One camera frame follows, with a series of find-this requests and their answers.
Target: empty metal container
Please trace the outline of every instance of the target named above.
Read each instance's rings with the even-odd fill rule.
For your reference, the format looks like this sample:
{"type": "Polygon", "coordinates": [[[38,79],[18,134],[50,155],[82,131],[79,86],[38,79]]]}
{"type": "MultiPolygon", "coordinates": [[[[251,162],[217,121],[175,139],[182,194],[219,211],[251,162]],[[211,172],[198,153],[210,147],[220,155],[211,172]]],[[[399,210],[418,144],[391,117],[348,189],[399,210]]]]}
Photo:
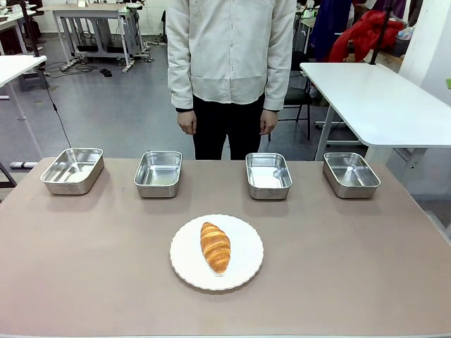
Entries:
{"type": "Polygon", "coordinates": [[[381,185],[368,163],[356,153],[324,154],[323,171],[342,199],[369,199],[381,185]]]}
{"type": "Polygon", "coordinates": [[[104,152],[95,148],[69,148],[45,170],[41,182],[55,195],[84,195],[104,168],[104,152]]]}
{"type": "Polygon", "coordinates": [[[135,184],[145,199],[177,195],[182,169],[182,154],[177,151],[148,151],[136,171],[135,184]]]}
{"type": "Polygon", "coordinates": [[[285,158],[280,154],[246,156],[249,194],[253,199],[286,199],[292,185],[285,158]]]}

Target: person's right hand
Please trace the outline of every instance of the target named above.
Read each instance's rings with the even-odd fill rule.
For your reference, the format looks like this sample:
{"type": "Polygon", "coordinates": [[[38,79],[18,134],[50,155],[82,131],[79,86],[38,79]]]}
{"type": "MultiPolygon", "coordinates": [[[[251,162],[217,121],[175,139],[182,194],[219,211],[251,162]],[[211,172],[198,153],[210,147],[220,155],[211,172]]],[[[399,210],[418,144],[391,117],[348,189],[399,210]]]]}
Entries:
{"type": "Polygon", "coordinates": [[[194,111],[186,111],[177,113],[177,123],[182,130],[188,135],[196,134],[197,119],[194,111]]]}

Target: black pants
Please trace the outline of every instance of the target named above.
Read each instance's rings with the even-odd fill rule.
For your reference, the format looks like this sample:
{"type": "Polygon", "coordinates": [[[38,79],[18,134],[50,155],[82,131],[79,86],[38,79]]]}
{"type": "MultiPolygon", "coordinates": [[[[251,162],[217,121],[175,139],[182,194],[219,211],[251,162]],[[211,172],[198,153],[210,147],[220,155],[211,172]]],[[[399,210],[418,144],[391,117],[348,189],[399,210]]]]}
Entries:
{"type": "Polygon", "coordinates": [[[194,97],[197,131],[194,148],[197,160],[220,160],[226,136],[230,159],[244,160],[260,146],[260,117],[264,95],[251,104],[219,104],[194,97]]]}

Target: gray floor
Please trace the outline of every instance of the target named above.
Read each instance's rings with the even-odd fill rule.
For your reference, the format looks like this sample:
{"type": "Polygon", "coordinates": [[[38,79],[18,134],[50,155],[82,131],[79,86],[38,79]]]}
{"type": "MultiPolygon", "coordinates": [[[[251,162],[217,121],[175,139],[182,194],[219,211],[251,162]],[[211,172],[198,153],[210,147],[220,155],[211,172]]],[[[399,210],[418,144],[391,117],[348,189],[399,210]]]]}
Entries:
{"type": "MultiPolygon", "coordinates": [[[[63,61],[61,45],[55,35],[47,35],[44,40],[46,43],[41,54],[47,56],[47,65],[63,61]]],[[[166,47],[155,46],[152,56],[155,62],[137,61],[127,74],[122,74],[115,63],[93,63],[91,65],[98,69],[88,74],[47,78],[51,96],[73,146],[99,147],[106,157],[114,158],[139,158],[149,149],[177,150],[186,159],[194,158],[192,138],[185,135],[175,121],[176,112],[167,88],[166,47]],[[102,68],[109,69],[113,77],[104,77],[99,73],[102,68]]],[[[290,85],[299,87],[301,81],[301,78],[294,77],[290,85]]],[[[14,85],[44,156],[57,156],[68,145],[47,91],[36,88],[21,92],[17,83],[14,85]]],[[[281,111],[280,118],[295,116],[296,112],[281,111]]],[[[312,106],[312,121],[323,120],[326,112],[326,107],[312,106]]],[[[262,138],[260,151],[277,152],[288,160],[311,161],[320,134],[321,131],[312,126],[311,140],[307,141],[305,121],[298,124],[281,122],[273,132],[271,143],[268,143],[268,137],[262,138]]],[[[349,130],[339,128],[333,132],[331,139],[351,139],[353,136],[349,130]]],[[[227,144],[224,148],[223,157],[227,159],[230,155],[227,144]]],[[[364,147],[329,149],[333,150],[361,154],[366,151],[364,147]]],[[[39,156],[23,124],[16,120],[12,103],[0,101],[0,161],[8,166],[11,161],[24,160],[38,161],[39,156]]],[[[422,203],[424,208],[433,210],[444,224],[449,223],[450,202],[422,203]]]]}

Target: black pole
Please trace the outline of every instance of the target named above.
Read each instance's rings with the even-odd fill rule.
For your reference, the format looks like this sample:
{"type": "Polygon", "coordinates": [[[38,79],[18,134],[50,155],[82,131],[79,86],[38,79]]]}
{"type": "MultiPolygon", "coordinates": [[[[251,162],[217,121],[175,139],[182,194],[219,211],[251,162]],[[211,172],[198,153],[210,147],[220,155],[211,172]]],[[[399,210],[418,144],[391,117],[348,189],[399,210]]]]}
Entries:
{"type": "Polygon", "coordinates": [[[384,21],[383,21],[381,34],[379,35],[378,43],[376,45],[376,49],[373,50],[373,56],[371,57],[371,62],[369,63],[370,65],[375,65],[376,64],[376,58],[378,57],[379,51],[381,50],[383,36],[385,35],[385,31],[387,30],[388,21],[390,19],[390,16],[392,15],[393,4],[394,3],[395,3],[395,0],[390,0],[390,2],[388,3],[387,7],[385,8],[385,18],[384,18],[384,21]]]}
{"type": "Polygon", "coordinates": [[[25,31],[28,34],[28,37],[30,37],[31,41],[31,47],[33,49],[33,52],[35,53],[36,57],[39,57],[39,52],[36,47],[36,41],[35,41],[35,31],[33,30],[33,27],[30,23],[30,17],[27,14],[27,5],[25,4],[25,0],[20,0],[20,7],[22,7],[22,14],[23,14],[23,20],[25,22],[25,31]]]}

